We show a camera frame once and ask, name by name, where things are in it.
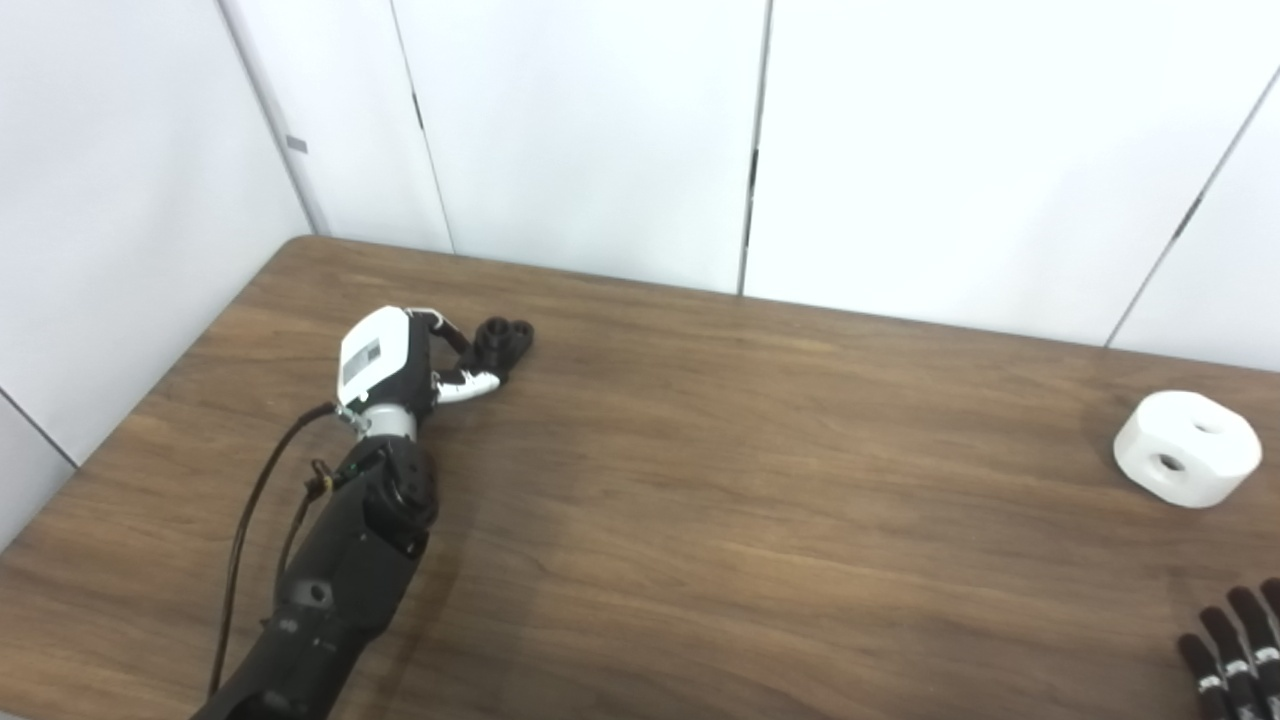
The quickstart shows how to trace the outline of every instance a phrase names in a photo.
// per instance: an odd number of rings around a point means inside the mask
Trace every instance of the white cylindrical block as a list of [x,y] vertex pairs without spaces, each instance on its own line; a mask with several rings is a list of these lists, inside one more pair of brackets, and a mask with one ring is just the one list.
[[1129,479],[1183,507],[1222,502],[1262,461],[1249,421],[1203,395],[1164,391],[1138,404],[1115,441]]

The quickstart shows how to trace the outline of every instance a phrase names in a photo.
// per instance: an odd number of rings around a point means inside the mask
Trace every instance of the cable connector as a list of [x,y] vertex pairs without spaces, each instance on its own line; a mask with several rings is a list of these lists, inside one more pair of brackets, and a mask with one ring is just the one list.
[[353,413],[351,407],[340,402],[334,404],[333,414],[338,416],[348,428],[356,432],[357,436],[364,436],[369,432],[369,419],[358,413]]

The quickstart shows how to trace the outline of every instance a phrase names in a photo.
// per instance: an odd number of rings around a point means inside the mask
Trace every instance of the black robotic finger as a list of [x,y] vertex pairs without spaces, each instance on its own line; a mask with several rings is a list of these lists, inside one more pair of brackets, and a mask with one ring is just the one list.
[[1222,675],[1226,679],[1226,694],[1231,698],[1231,706],[1242,720],[1266,717],[1262,705],[1258,702],[1257,692],[1253,689],[1253,667],[1249,657],[1240,644],[1240,635],[1236,634],[1231,619],[1221,607],[1206,607],[1201,611],[1201,623],[1208,630],[1217,646],[1217,656],[1222,661]]
[[1222,678],[1217,674],[1217,661],[1198,635],[1178,638],[1178,651],[1196,678],[1199,691],[1201,717],[1203,720],[1235,720],[1226,698]]
[[1270,578],[1262,583],[1262,597],[1271,607],[1271,614],[1280,619],[1280,578]]
[[1280,643],[1271,630],[1271,619],[1249,588],[1233,588],[1226,593],[1226,600],[1240,618],[1249,639],[1262,705],[1271,712],[1271,717],[1280,717]]

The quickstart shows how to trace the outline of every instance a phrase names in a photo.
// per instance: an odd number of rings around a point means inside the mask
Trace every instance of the black fingertip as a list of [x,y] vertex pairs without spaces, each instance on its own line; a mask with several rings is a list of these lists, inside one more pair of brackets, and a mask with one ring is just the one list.
[[1178,652],[1181,653],[1183,661],[1187,662],[1187,667],[1190,669],[1197,680],[1217,675],[1217,661],[1213,660],[1213,653],[1210,652],[1204,641],[1199,639],[1199,635],[1188,633],[1178,638]]
[[1240,635],[1235,632],[1235,625],[1226,612],[1217,606],[1206,607],[1201,611],[1201,623],[1208,630],[1208,637],[1213,638],[1217,651],[1224,662],[1244,660],[1244,646],[1240,644]]
[[1231,610],[1240,618],[1244,633],[1249,638],[1253,650],[1260,647],[1275,647],[1275,634],[1271,632],[1271,621],[1267,619],[1267,610],[1258,602],[1258,596],[1249,588],[1231,588],[1226,593],[1226,601],[1231,603]]
[[1262,597],[1271,606],[1271,612],[1280,618],[1280,578],[1270,578],[1262,583]]

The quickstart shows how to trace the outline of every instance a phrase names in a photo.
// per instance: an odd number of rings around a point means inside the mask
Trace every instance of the black forearm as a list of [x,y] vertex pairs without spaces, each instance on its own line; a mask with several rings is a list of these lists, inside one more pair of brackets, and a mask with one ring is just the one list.
[[[376,438],[343,468],[349,479],[288,564],[262,634],[192,720],[323,720],[365,646],[390,624],[434,518],[430,460],[412,441]],[[410,486],[419,489],[412,506],[397,489]]]

